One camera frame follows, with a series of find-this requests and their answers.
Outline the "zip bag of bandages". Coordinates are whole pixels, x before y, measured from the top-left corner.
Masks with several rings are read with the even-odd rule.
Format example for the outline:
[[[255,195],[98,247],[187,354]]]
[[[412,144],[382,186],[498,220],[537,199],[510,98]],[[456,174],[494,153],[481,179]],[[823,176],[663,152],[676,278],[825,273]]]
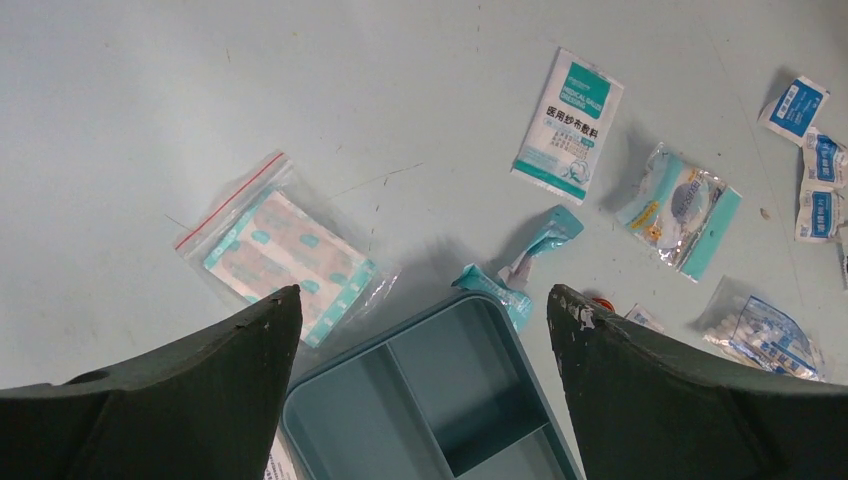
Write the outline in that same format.
[[[241,309],[300,289],[300,340],[311,348],[363,318],[396,283],[399,265],[274,151],[227,184],[175,242],[176,253]]]

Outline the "teal gauze dressing packet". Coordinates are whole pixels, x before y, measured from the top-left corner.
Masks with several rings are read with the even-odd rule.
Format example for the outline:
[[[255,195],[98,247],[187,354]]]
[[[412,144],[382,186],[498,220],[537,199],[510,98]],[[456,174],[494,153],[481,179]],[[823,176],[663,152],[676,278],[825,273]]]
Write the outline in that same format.
[[[584,203],[624,86],[560,47],[511,172]]]

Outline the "white flat labelled packet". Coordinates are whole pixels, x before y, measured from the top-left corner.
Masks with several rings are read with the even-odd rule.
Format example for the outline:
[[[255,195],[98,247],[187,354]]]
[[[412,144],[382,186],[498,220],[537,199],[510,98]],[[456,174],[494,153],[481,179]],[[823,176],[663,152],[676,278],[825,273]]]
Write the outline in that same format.
[[[843,280],[844,292],[848,290],[848,226],[842,225],[838,229],[840,240],[840,271]]]

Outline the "white medicine box blue label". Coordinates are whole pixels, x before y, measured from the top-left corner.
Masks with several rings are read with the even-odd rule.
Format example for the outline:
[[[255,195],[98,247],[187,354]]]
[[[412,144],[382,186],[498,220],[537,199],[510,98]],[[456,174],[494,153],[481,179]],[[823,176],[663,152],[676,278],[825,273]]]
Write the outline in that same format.
[[[272,443],[263,479],[297,480],[294,464],[278,437]]]

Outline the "twisted teal wrapper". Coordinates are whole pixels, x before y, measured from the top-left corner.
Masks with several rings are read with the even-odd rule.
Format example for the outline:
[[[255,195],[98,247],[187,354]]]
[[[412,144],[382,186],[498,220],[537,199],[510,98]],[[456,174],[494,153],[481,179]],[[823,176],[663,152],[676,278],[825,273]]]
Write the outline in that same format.
[[[576,216],[557,205],[512,263],[503,266],[496,275],[487,274],[477,264],[469,264],[451,286],[494,296],[504,306],[514,330],[520,332],[533,311],[533,300],[525,289],[536,259],[561,248],[583,230],[584,225]]]

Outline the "teal divided plastic tray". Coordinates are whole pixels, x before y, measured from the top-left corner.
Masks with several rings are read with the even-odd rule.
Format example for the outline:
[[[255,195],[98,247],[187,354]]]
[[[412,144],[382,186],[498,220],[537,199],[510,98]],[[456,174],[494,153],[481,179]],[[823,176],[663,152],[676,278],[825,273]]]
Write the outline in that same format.
[[[502,304],[465,291],[310,371],[281,429],[307,479],[576,479]]]

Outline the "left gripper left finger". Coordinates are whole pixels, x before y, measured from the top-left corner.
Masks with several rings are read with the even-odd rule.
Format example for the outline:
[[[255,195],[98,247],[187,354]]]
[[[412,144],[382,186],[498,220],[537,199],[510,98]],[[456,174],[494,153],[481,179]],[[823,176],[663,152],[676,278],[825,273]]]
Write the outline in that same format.
[[[284,287],[205,329],[60,384],[1,393],[5,479],[259,479],[302,327]]]

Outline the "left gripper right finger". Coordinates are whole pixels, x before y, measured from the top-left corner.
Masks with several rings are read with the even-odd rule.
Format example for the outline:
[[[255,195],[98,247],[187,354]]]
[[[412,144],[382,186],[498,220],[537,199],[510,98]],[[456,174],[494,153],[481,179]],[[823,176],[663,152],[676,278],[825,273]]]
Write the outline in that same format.
[[[563,284],[552,350],[590,479],[843,479],[847,389],[706,353]]]

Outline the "small red cap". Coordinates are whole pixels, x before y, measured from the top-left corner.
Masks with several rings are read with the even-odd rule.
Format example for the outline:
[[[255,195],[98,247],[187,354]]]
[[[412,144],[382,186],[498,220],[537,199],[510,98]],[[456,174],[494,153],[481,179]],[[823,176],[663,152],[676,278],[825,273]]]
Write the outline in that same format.
[[[593,297],[592,301],[595,302],[596,304],[600,305],[601,307],[605,308],[606,310],[610,311],[610,312],[613,312],[613,313],[616,312],[615,306],[609,300],[607,300],[605,298]]]

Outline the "cotton swabs bag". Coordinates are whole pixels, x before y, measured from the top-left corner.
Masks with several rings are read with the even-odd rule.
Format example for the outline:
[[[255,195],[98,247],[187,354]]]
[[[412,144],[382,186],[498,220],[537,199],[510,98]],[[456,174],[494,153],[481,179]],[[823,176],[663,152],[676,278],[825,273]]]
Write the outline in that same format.
[[[828,379],[825,356],[814,337],[741,280],[722,277],[693,328],[739,363],[805,380]]]

